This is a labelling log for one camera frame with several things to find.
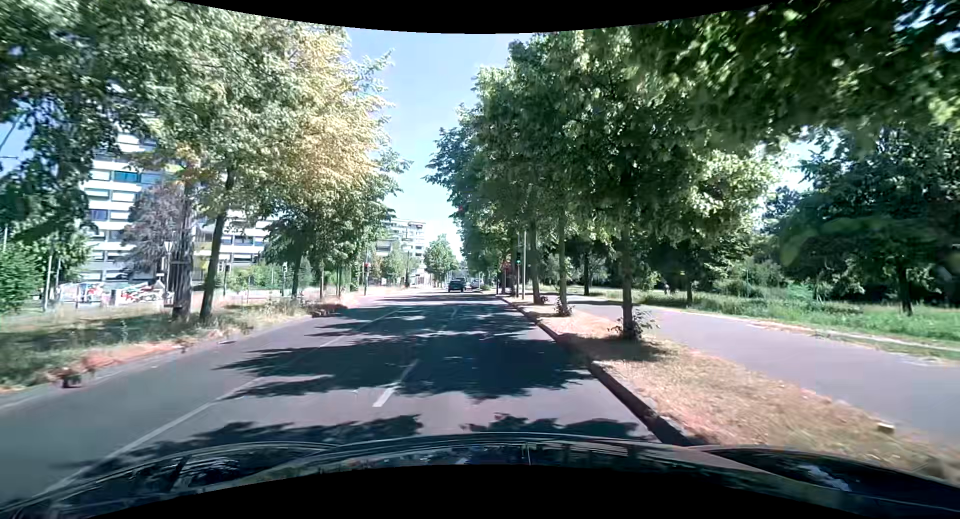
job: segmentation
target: blue sky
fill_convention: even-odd
[[[387,90],[383,96],[393,103],[387,131],[392,146],[410,170],[399,177],[403,192],[390,197],[387,205],[401,219],[426,221],[426,237],[434,240],[446,234],[455,255],[460,255],[460,236],[450,219],[454,212],[447,202],[447,190],[424,181],[426,168],[436,150],[440,128],[457,123],[455,109],[471,105],[475,95],[474,75],[483,66],[502,66],[507,46],[530,34],[423,34],[351,28],[350,55],[378,58],[391,51],[391,65],[380,74]]]

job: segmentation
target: asphalt road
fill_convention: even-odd
[[[536,431],[656,441],[541,329],[412,290],[0,400],[0,503],[187,449]]]
[[[616,321],[619,304],[571,295],[574,311]],[[654,332],[703,353],[843,400],[901,429],[930,439],[960,442],[960,365],[924,361],[905,353],[764,329],[744,320],[646,306]]]

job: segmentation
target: white apartment building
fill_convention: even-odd
[[[117,145],[124,154],[150,151],[150,143],[141,143],[132,134],[121,133]],[[90,179],[81,184],[89,200],[88,217],[99,229],[90,232],[90,261],[80,270],[84,281],[144,281],[153,279],[153,272],[125,273],[130,264],[123,260],[134,248],[120,241],[124,227],[130,223],[130,209],[140,194],[163,180],[162,172],[138,171],[124,157],[101,154],[94,158]],[[257,221],[244,228],[243,214],[230,212],[223,230],[218,269],[232,269],[255,263],[263,252],[264,230],[271,221]],[[213,222],[198,223],[195,230],[194,279],[207,271]]]
[[[394,243],[399,243],[402,252],[410,253],[412,258],[419,259],[419,266],[410,270],[410,284],[421,285],[429,283],[429,277],[424,268],[424,253],[426,251],[426,222],[410,219],[392,219],[384,223],[390,234],[386,239],[376,242],[376,255],[386,257]]]

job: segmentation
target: dirt patch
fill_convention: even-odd
[[[653,334],[642,342],[616,338],[610,319],[578,312],[540,320],[707,442],[830,453],[906,470],[929,467],[931,457],[960,461],[957,449],[935,447],[905,427],[881,432],[882,420],[791,382]],[[952,481],[960,484],[960,477]]]

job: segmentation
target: car hood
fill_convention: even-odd
[[[960,488],[845,457],[765,447],[682,448],[536,432],[414,436],[355,444],[257,442],[182,451],[0,509],[0,518],[80,518],[169,498],[313,474],[396,466],[515,464],[695,476],[868,515],[960,512]]]

